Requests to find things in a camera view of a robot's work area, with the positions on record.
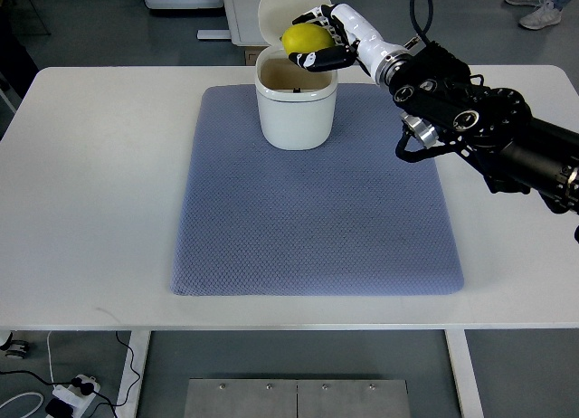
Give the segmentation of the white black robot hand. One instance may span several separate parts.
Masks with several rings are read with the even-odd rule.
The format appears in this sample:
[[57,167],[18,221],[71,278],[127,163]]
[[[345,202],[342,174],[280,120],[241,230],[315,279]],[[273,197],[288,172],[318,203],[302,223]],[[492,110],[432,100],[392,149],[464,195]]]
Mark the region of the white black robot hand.
[[386,87],[410,60],[409,51],[388,43],[355,9],[346,4],[321,5],[293,20],[326,29],[335,45],[315,52],[292,52],[289,60],[310,72],[336,71],[358,63],[375,84]]

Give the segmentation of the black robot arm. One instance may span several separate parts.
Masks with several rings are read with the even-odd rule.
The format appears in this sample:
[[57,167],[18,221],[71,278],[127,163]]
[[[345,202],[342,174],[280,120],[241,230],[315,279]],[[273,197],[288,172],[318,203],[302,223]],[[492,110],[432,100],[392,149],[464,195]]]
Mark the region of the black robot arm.
[[480,74],[413,25],[424,48],[391,59],[378,83],[403,110],[395,154],[408,163],[450,152],[484,178],[489,191],[537,191],[555,214],[578,210],[578,135],[533,116],[524,97],[492,89]]

